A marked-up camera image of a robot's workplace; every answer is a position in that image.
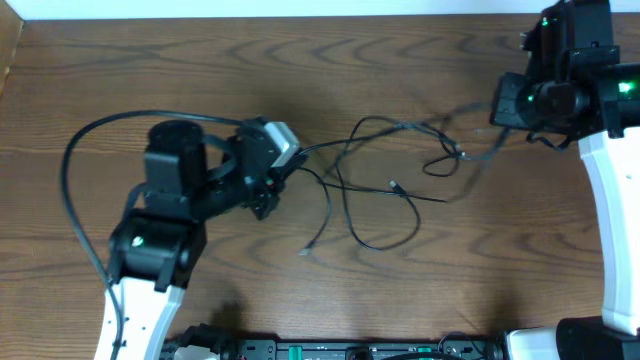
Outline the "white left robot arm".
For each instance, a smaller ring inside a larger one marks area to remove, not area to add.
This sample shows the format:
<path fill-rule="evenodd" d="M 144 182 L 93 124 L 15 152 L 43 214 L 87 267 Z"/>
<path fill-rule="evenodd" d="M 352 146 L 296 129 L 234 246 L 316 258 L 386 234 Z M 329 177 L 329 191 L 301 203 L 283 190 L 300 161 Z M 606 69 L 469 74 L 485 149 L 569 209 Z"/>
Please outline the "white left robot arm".
<path fill-rule="evenodd" d="M 157 359 L 206 243 L 207 220 L 236 207 L 262 220 L 285 179 L 305 161 L 283 122 L 240 123 L 219 139 L 185 120 L 155 125 L 145 150 L 141 208 L 130 207 L 109 241 L 98 359 Z"/>

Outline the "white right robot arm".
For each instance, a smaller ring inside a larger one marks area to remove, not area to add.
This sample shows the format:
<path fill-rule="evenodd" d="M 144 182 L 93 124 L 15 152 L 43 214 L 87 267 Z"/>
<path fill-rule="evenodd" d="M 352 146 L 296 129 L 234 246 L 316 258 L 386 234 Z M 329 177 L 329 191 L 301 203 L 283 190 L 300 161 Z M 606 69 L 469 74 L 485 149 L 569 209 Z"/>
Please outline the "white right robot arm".
<path fill-rule="evenodd" d="M 519 329 L 507 359 L 636 359 L 639 356 L 639 66 L 622 63 L 607 0 L 559 1 L 524 33 L 525 73 L 506 73 L 491 124 L 577 143 L 594 194 L 604 263 L 595 317 Z"/>

